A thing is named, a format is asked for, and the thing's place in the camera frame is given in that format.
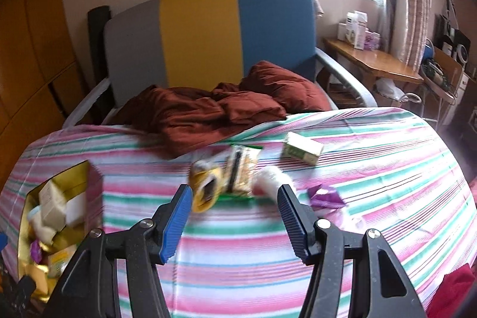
blue gripper pad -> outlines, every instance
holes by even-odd
[[[173,206],[174,209],[162,234],[159,257],[163,263],[167,263],[168,259],[176,253],[177,244],[192,207],[192,189],[188,185],[181,185],[168,206]]]
[[[7,246],[8,239],[7,235],[4,234],[3,232],[0,232],[0,252],[2,251],[3,248]]]
[[[300,204],[289,185],[278,189],[277,202],[295,255],[306,262],[307,258],[318,253],[313,227],[316,217],[311,208]]]

yellow stripe on headboard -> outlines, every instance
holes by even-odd
[[[161,0],[159,24],[169,87],[243,77],[238,0]]]

bed headboard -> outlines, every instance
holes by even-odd
[[[315,43],[313,0],[151,0],[104,29],[118,106],[151,84],[238,83],[263,59],[296,69],[314,56]]]

yellow package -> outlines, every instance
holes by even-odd
[[[69,246],[48,256],[48,277],[59,277],[76,252],[76,245]]]
[[[189,186],[192,189],[192,211],[205,212],[217,201],[221,192],[222,170],[215,163],[200,160],[189,170]]]
[[[261,147],[233,145],[224,169],[222,193],[251,196]]]

dark red pillow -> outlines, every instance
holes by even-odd
[[[331,111],[326,94],[311,81],[268,61],[260,61],[240,82],[240,90],[270,95],[287,113]]]

